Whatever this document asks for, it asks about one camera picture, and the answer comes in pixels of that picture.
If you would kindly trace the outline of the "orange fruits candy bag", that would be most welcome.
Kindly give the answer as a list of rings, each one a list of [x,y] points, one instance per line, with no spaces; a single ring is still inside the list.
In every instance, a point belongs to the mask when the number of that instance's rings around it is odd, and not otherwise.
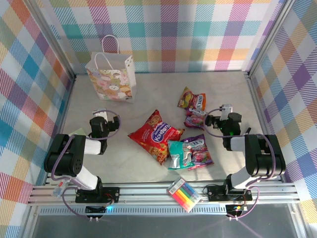
[[[206,108],[206,94],[193,94],[188,87],[185,87],[177,106],[183,109],[197,109],[204,111]]]

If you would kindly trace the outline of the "large purple berries candy bag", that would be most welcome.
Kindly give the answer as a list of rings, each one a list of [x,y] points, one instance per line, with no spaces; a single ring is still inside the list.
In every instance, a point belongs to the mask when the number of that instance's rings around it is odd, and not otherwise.
[[[203,168],[214,164],[208,150],[204,134],[185,138],[181,140],[181,142],[188,143],[191,146],[192,163],[194,165],[188,170]]]

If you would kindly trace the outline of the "animal print paper bag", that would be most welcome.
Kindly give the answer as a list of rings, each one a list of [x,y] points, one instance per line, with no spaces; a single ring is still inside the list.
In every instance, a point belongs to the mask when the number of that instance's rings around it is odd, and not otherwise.
[[[92,52],[85,65],[87,74],[101,100],[134,103],[137,85],[133,56],[120,53],[119,41],[113,35],[104,36],[102,42],[107,37],[116,40],[117,52]]]

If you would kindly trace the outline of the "red cookie snack bag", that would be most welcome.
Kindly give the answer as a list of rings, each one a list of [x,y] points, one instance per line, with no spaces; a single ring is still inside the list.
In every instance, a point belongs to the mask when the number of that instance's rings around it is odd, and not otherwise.
[[[128,135],[144,148],[160,165],[169,156],[168,141],[180,140],[184,129],[177,129],[162,120],[159,110],[155,110],[144,125]]]

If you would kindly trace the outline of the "teal striped candy bag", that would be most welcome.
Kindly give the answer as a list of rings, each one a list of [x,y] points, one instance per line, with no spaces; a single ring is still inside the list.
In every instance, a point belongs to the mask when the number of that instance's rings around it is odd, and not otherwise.
[[[192,161],[192,146],[189,143],[181,141],[168,141],[169,155],[171,162],[170,170],[178,170],[194,167]]]

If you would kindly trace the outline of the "small purple berries candy bag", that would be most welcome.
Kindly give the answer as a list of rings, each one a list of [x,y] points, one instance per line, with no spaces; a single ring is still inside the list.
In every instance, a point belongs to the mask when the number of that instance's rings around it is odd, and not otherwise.
[[[187,108],[185,112],[186,118],[184,125],[186,127],[204,130],[206,112],[192,108]]]

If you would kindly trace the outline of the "small clear plastic piece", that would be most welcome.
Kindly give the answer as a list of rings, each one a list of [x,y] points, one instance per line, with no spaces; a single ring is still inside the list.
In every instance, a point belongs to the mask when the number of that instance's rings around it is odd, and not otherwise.
[[[54,190],[52,192],[52,196],[57,197],[57,198],[61,197],[64,190],[67,188],[68,184],[69,184],[68,181],[61,180],[59,182],[59,184],[54,188]]]

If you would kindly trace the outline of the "pack of coloured markers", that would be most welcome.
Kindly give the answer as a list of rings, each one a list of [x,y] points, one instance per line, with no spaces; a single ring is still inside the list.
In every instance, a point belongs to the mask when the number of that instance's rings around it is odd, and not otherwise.
[[[183,178],[175,180],[166,191],[187,213],[201,200],[198,192]]]

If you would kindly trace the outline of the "left controller board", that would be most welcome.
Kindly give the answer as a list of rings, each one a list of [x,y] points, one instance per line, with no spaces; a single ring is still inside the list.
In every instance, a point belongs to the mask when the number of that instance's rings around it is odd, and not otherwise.
[[[88,214],[97,214],[102,215],[106,213],[107,206],[86,206],[85,207],[85,213]]]

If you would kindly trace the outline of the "controller board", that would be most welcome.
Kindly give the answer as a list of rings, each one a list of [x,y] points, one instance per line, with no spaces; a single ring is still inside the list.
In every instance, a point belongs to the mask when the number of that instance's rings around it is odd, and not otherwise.
[[[85,207],[85,213],[88,214],[97,214],[102,215],[106,213],[107,206],[86,206]]]
[[[231,205],[226,205],[225,207],[226,207],[226,212],[233,216],[235,215],[240,216],[243,211],[247,211],[246,205],[231,204]]]

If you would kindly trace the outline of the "right controller board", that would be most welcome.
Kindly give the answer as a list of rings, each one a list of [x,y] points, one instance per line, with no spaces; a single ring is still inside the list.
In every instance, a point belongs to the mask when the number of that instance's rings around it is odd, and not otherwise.
[[[246,205],[231,204],[231,205],[226,205],[225,207],[226,207],[226,212],[233,216],[235,215],[240,216],[243,211],[247,211]]]

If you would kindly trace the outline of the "right aluminium side rail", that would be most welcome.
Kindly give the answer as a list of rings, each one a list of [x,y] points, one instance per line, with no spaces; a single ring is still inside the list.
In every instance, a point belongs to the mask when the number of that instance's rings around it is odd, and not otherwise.
[[[247,122],[251,127],[255,127],[252,131],[262,132],[263,134],[271,134],[268,123],[265,120],[264,112],[262,111],[260,100],[257,97],[255,86],[246,71],[243,72],[246,84],[250,94],[250,109],[247,112]]]

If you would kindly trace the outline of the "aluminium side rail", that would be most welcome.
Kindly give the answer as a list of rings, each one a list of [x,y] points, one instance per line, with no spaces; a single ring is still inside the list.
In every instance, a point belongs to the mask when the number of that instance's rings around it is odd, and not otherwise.
[[[68,90],[65,91],[65,94],[63,96],[63,107],[61,107],[61,115],[57,117],[57,129],[53,130],[53,136],[56,136],[59,133],[63,132],[68,109],[69,109],[69,104],[70,104],[70,99],[72,96],[74,84],[76,82],[77,75],[74,76],[74,78],[70,81],[68,84]]]
[[[264,112],[262,111],[260,100],[257,97],[255,86],[246,71],[243,72],[246,84],[250,94],[250,109],[247,112],[247,122],[251,127],[255,127],[252,131],[262,132],[263,134],[271,134],[268,123],[265,120]]]

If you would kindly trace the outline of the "left aluminium side rail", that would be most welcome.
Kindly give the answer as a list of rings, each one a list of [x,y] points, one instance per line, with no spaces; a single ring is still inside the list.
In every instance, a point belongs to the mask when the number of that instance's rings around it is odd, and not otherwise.
[[[63,107],[61,107],[61,115],[57,117],[57,129],[53,130],[53,136],[56,136],[59,133],[63,132],[68,109],[69,109],[69,104],[70,104],[70,99],[72,96],[74,84],[76,82],[77,75],[74,76],[74,78],[70,81],[68,84],[68,90],[65,91],[65,94],[63,96]]]

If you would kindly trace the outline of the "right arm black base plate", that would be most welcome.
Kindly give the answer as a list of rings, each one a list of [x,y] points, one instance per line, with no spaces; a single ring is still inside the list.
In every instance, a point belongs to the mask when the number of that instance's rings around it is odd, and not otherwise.
[[[252,201],[252,193],[246,189],[225,188],[223,185],[207,186],[207,195],[209,202],[244,202]]]

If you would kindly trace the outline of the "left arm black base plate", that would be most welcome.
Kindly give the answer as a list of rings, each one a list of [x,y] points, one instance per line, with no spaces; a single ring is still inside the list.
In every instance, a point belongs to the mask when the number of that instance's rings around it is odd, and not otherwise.
[[[119,201],[119,187],[102,187],[95,190],[76,191],[76,203],[109,203]]]

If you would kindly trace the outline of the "aluminium mounting rail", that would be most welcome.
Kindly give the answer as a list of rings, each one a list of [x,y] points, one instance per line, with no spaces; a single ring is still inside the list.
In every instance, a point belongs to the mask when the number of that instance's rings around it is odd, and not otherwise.
[[[119,183],[109,184],[119,187],[119,204],[124,205],[174,205],[176,202],[167,193],[167,183]],[[263,182],[257,185],[260,191],[259,204],[283,204],[300,202],[292,183],[280,181]],[[61,205],[62,198],[52,196],[53,186],[36,186],[31,192],[29,205]]]

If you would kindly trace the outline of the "right aluminium frame post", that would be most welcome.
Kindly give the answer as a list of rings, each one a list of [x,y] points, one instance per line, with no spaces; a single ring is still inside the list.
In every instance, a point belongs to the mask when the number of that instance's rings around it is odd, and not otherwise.
[[[250,78],[260,66],[272,41],[296,0],[271,0],[258,32],[251,44],[242,71]]]

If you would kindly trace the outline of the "aluminium frame post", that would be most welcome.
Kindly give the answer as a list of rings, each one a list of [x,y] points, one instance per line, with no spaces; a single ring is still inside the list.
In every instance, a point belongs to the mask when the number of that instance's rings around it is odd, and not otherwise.
[[[296,0],[271,0],[258,32],[251,44],[242,71],[250,78],[260,66],[272,41]]]
[[[57,42],[56,37],[54,36],[49,24],[47,23],[45,17],[41,13],[40,8],[38,7],[35,0],[23,0],[26,4],[27,8],[29,9],[30,13],[34,17],[36,23],[39,25],[44,37],[46,38],[48,44],[51,46],[52,50],[56,54],[56,57],[60,61],[61,65],[65,69],[66,74],[71,78],[71,80],[75,80],[76,74],[72,70],[62,48],[60,47],[59,43]]]

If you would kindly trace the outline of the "left aluminium frame post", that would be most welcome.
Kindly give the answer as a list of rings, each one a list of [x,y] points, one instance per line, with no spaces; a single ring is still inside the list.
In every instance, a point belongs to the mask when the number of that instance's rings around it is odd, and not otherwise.
[[[44,37],[46,38],[48,44],[51,46],[52,50],[56,54],[56,57],[60,61],[61,65],[65,69],[66,74],[71,78],[71,80],[75,80],[76,74],[72,70],[62,48],[60,47],[59,43],[57,42],[56,37],[54,36],[49,24],[47,23],[45,17],[41,13],[40,8],[38,7],[35,0],[23,0],[26,4],[27,8],[29,9],[30,13],[34,17],[36,23],[39,25]]]

